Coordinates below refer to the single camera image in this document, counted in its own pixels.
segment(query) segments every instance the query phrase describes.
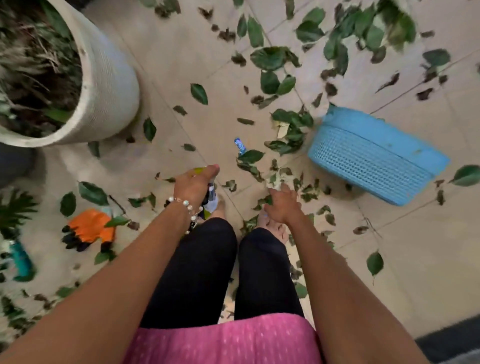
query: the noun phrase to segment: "person's right hand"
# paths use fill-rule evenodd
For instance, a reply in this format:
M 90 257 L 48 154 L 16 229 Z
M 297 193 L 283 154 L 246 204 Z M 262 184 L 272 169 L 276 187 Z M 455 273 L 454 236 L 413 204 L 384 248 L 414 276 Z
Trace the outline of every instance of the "person's right hand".
M 301 203 L 297 202 L 297 193 L 292 191 L 285 183 L 282 183 L 281 190 L 269 188 L 272 196 L 272 205 L 265 204 L 265 212 L 273 220 L 282 224 L 288 224 L 289 220 L 298 213 L 303 214 L 300 209 Z

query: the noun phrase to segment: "person's left hand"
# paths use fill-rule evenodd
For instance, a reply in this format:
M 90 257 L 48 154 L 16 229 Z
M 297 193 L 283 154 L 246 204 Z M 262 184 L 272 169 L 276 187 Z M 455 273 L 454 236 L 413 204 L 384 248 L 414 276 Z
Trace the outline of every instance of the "person's left hand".
M 207 194 L 208 183 L 218 172 L 220 172 L 218 164 L 211 164 L 205 167 L 200 174 L 196 174 L 194 170 L 181 174 L 175 179 L 173 196 L 187 200 L 193 206 L 195 213 L 197 213 L 200 204 Z

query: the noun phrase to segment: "plastic basket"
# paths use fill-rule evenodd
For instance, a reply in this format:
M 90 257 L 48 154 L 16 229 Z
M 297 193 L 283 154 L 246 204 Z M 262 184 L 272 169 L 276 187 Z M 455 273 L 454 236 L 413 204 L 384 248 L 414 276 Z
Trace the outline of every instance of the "plastic basket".
M 420 139 L 361 111 L 331 105 L 308 157 L 393 205 L 410 202 L 449 158 Z

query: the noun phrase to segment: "potted plant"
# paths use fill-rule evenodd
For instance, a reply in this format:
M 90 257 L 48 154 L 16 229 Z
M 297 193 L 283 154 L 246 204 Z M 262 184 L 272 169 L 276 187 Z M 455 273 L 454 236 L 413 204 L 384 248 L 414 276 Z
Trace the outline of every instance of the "potted plant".
M 0 142 L 107 138 L 133 119 L 139 95 L 123 54 L 64 0 L 0 0 Z

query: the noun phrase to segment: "gardening glove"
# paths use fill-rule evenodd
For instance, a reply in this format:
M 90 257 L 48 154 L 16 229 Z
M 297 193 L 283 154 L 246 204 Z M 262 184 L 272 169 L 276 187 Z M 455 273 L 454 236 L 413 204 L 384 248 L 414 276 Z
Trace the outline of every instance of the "gardening glove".
M 90 208 L 74 217 L 62 229 L 62 232 L 67 233 L 62 241 L 67 244 L 67 249 L 76 248 L 78 252 L 82 252 L 100 238 L 100 251 L 106 252 L 112 247 L 115 237 L 115 228 L 105 227 L 110 220 L 106 213 Z

